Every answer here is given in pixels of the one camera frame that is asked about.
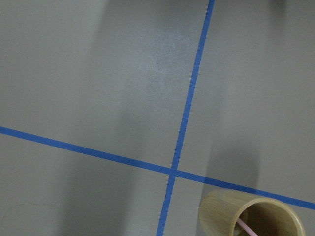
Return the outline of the brown paper table cover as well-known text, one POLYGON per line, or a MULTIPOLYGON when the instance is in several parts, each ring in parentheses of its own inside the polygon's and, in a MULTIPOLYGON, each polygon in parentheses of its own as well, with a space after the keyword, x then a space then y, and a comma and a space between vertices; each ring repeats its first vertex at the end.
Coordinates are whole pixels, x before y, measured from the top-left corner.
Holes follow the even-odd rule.
POLYGON ((1 1, 1 235, 202 236, 225 188, 314 235, 314 1, 1 1))

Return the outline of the pink chopstick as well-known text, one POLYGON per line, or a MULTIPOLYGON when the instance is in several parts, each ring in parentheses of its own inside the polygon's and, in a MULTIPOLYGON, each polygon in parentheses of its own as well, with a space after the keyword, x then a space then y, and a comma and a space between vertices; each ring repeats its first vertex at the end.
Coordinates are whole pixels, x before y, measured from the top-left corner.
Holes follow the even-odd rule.
POLYGON ((240 218, 237 219, 237 224, 250 236, 257 236, 257 234, 240 218))

